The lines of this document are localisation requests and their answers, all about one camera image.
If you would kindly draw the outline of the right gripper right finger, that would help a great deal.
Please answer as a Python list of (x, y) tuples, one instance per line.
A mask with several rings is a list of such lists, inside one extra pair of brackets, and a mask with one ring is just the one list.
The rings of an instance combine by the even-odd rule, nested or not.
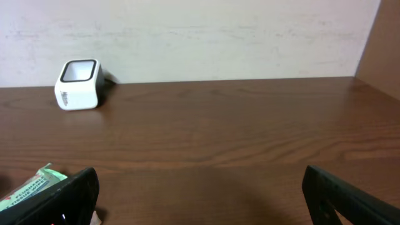
[(399, 224), (399, 209), (317, 166), (307, 166), (302, 192), (313, 224)]

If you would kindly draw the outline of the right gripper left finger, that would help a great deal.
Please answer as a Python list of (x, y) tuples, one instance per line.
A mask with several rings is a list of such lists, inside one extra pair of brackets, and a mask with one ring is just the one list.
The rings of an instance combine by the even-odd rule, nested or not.
[(98, 176), (88, 167), (1, 211), (1, 225), (89, 225), (98, 195)]

